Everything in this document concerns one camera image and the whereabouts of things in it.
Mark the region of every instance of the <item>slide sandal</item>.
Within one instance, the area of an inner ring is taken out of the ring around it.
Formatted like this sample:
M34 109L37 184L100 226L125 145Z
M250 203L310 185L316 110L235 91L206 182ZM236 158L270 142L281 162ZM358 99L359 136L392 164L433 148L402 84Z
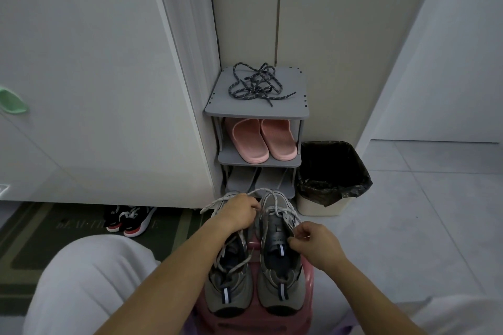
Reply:
M292 160L297 156L297 146L287 119L263 119L260 123L262 137L274 159Z
M230 173L229 180L227 180L225 192L248 192L252 187L257 170L258 167L234 166Z
M254 189L257 188L277 189L283 192L287 198L295 196L295 190L293 190L292 186L292 173L288 172L288 168L262 167L262 171L255 182ZM257 191L255 193L258 197L263 198L267 191Z
M260 135L258 119L225 118L225 128L244 161L259 164L269 159L269 150Z

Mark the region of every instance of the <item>black garbage bag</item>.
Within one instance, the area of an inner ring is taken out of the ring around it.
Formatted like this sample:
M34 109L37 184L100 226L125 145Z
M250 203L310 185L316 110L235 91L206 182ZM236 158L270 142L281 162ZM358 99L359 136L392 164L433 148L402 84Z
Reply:
M372 186L353 146L342 141L303 142L297 170L297 192L325 207L344 197L358 197Z

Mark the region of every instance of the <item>dark shoelace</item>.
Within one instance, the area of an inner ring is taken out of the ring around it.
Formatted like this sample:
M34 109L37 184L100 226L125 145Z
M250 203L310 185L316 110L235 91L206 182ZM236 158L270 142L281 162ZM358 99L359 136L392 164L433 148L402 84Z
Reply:
M236 67L238 65L244 65L244 66L248 67L249 69L253 70L255 73L253 73L249 77L245 77L244 80L242 80L236 74ZM291 94L288 94L288 95L282 96L282 97L269 97L268 96L268 93L271 93L273 91L277 94L280 94L283 91L283 85L275 77L276 69L273 66L269 65L268 63L263 63L262 66L258 69L252 68L250 65L245 64L245 63L237 63L236 65L234 65L232 72L234 73L234 78L236 78L236 82L233 83L231 86L229 86L229 95L231 97L236 98L236 99L252 100L255 98L262 98L262 99L267 100L267 102L271 106L273 106L271 100L284 100L285 98L293 96L295 93L297 93L297 92L293 92ZM278 84L279 88L276 88L271 83L271 80L276 82L276 84ZM244 87L242 89L232 91L232 88L235 88L240 83ZM268 86L264 86L264 87L260 86L260 84L262 84L262 83L266 83Z

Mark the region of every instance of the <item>green handle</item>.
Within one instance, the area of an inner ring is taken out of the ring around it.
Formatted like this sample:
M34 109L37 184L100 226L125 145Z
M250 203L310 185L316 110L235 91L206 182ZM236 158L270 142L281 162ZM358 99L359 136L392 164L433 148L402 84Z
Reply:
M0 87L0 109L8 114L22 114L28 111L28 105L16 93Z

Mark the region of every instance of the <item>pink slipper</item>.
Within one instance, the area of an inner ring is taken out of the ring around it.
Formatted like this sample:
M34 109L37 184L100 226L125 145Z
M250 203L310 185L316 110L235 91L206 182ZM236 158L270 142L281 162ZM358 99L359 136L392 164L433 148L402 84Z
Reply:
M241 157L251 164L269 159L269 150L260 135L258 119L225 118L225 128Z
M260 123L262 137L274 159L292 160L297 156L297 146L290 131L287 119L262 119Z

